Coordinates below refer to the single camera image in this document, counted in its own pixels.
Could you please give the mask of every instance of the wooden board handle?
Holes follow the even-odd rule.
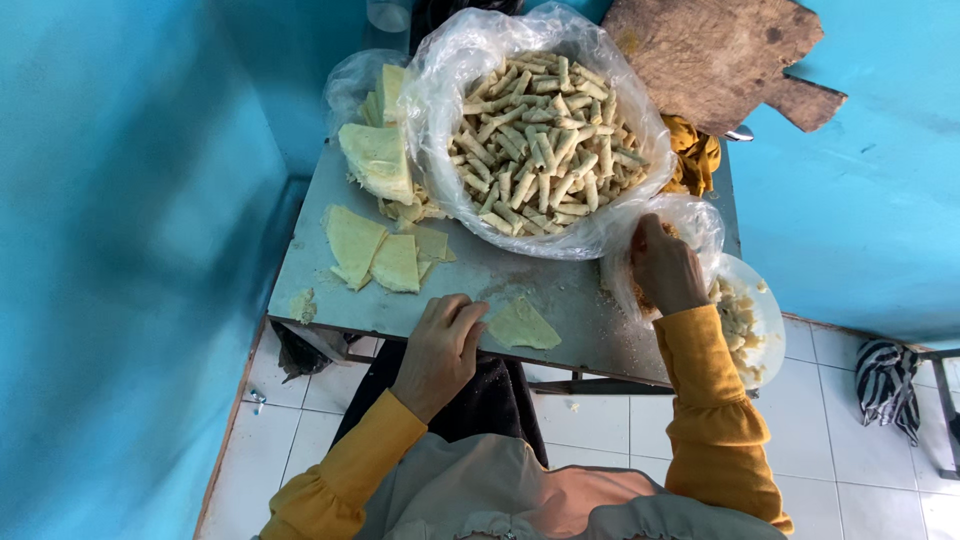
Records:
[[[767,81],[767,88],[764,102],[807,133],[826,124],[847,101],[843,92],[786,74]]]

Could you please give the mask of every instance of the yellow cloth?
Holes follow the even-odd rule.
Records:
[[[716,308],[674,313],[654,327],[677,391],[666,430],[674,457],[664,487],[793,532],[761,446],[770,433],[744,393]],[[352,538],[363,526],[364,503],[424,433],[426,426],[385,391],[319,465],[270,499],[270,522],[260,538]]]
[[[711,173],[720,166],[720,141],[704,135],[680,116],[660,117],[670,130],[670,148],[677,153],[677,168],[661,193],[690,193],[698,197],[713,191]]]

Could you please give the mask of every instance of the wooden cutting board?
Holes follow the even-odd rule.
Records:
[[[789,0],[613,0],[603,27],[660,112],[710,135],[761,103],[812,132],[847,99],[783,74],[824,36],[817,14]]]

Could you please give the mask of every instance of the woman's left hand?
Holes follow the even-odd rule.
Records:
[[[476,372],[477,342],[490,309],[466,294],[431,298],[407,342],[391,393],[424,424],[460,392]]]

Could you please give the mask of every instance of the white tile floor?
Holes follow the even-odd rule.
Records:
[[[754,403],[770,429],[767,459],[797,526],[791,538],[960,540],[960,482],[936,472],[953,461],[929,366],[916,379],[923,422],[920,447],[911,448],[893,426],[860,425],[850,371],[860,337],[792,319],[786,336],[783,368]],[[371,338],[353,348],[377,350]],[[259,531],[280,485],[324,457],[367,372],[366,364],[350,363],[282,384],[277,351],[268,327],[248,387],[267,404],[256,416],[256,405],[241,405],[201,527],[203,540],[250,538]],[[526,371],[530,381],[570,377],[531,364]],[[955,365],[948,375],[957,381]],[[671,453],[663,429],[673,414],[671,398],[534,399],[551,466],[632,467],[664,482]],[[960,403],[960,393],[954,401]]]

